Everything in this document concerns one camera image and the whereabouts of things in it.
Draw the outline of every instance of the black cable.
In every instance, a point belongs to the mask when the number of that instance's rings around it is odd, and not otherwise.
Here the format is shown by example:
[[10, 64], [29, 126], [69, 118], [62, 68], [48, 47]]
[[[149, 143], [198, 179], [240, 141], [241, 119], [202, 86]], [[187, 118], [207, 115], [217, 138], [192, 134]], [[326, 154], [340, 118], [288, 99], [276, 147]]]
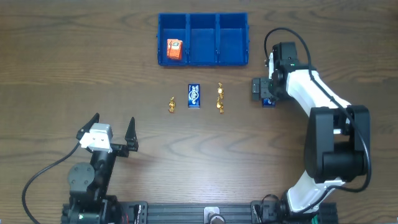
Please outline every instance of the black cable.
[[38, 171], [38, 173], [36, 173], [36, 174], [35, 174], [32, 178], [30, 178], [30, 180], [26, 183], [26, 185], [25, 185], [25, 187], [24, 187], [24, 190], [22, 191], [22, 205], [24, 206], [24, 210], [25, 210], [25, 212], [26, 212], [26, 215], [33, 221], [33, 223], [35, 223], [35, 224], [40, 224], [40, 223], [33, 217], [33, 215], [31, 214], [31, 212], [30, 212], [29, 209], [27, 208], [26, 199], [25, 199], [27, 188], [28, 188], [29, 185], [33, 182], [33, 180], [35, 180], [38, 176], [40, 176], [41, 174], [43, 174], [45, 171], [47, 171], [47, 170], [49, 170], [49, 169], [55, 167], [55, 166], [58, 165], [59, 163], [61, 163], [61, 162], [65, 161], [66, 159], [68, 159], [68, 158], [77, 150], [77, 148], [79, 147], [79, 145], [80, 145], [80, 143], [78, 142], [78, 143], [76, 144], [76, 146], [72, 149], [72, 151], [69, 152], [69, 154], [67, 154], [67, 155], [66, 155], [65, 157], [63, 157], [62, 159], [60, 159], [60, 160], [54, 162], [53, 164], [47, 166], [46, 168], [44, 168], [44, 169]]
[[354, 193], [358, 193], [358, 192], [362, 192], [363, 190], [365, 190], [370, 181], [371, 181], [371, 176], [372, 176], [372, 166], [371, 166], [371, 159], [370, 159], [370, 155], [369, 155], [369, 151], [368, 151], [368, 147], [366, 146], [366, 143], [363, 139], [363, 135], [361, 133], [361, 131], [358, 129], [358, 126], [356, 125], [356, 123], [354, 122], [353, 117], [343, 108], [343, 106], [341, 106], [333, 96], [331, 96], [316, 80], [315, 77], [312, 75], [312, 70], [311, 68], [311, 55], [310, 55], [310, 51], [305, 43], [305, 41], [301, 38], [301, 36], [296, 33], [295, 31], [289, 29], [289, 28], [285, 28], [285, 27], [278, 27], [275, 28], [273, 30], [271, 30], [270, 32], [268, 32], [268, 34], [266, 35], [266, 38], [264, 39], [264, 52], [266, 53], [266, 57], [267, 57], [267, 65], [269, 62], [269, 57], [268, 57], [268, 53], [267, 53], [267, 39], [270, 36], [270, 34], [272, 34], [273, 32], [277, 31], [277, 30], [286, 30], [290, 33], [292, 33], [293, 35], [295, 35], [303, 44], [304, 49], [307, 53], [307, 58], [308, 58], [308, 73], [310, 74], [310, 78], [311, 81], [314, 82], [314, 84], [330, 99], [330, 101], [332, 101], [338, 108], [339, 110], [341, 110], [345, 116], [348, 118], [348, 120], [350, 121], [354, 131], [356, 131], [356, 134], [359, 137], [359, 140], [361, 140], [361, 143], [364, 147], [364, 153], [365, 153], [365, 157], [366, 157], [366, 165], [368, 168], [368, 172], [366, 173], [366, 179], [364, 181], [364, 184], [362, 185], [362, 187], [357, 188], [357, 189], [351, 189], [351, 188], [347, 188], [347, 187], [342, 187], [342, 186], [337, 186], [337, 185], [331, 185], [329, 187], [326, 188], [326, 190], [324, 191], [324, 193], [321, 195], [321, 197], [315, 201], [314, 203], [312, 203], [311, 205], [309, 205], [307, 208], [304, 208], [303, 210], [299, 211], [299, 213], [304, 213], [306, 211], [308, 211], [309, 209], [312, 209], [314, 206], [316, 206], [317, 204], [319, 204], [328, 194], [328, 192], [331, 189], [339, 189], [339, 190], [344, 190], [347, 192], [354, 192]]

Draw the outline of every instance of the blue tray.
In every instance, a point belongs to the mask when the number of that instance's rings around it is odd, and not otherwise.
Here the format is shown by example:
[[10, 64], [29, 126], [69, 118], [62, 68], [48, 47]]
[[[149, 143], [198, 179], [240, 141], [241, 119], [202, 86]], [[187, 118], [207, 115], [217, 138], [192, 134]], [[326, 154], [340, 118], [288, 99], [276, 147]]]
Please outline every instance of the blue tray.
[[[167, 39], [183, 41], [181, 60], [167, 58]], [[247, 13], [160, 13], [157, 59], [162, 66], [246, 65]]]

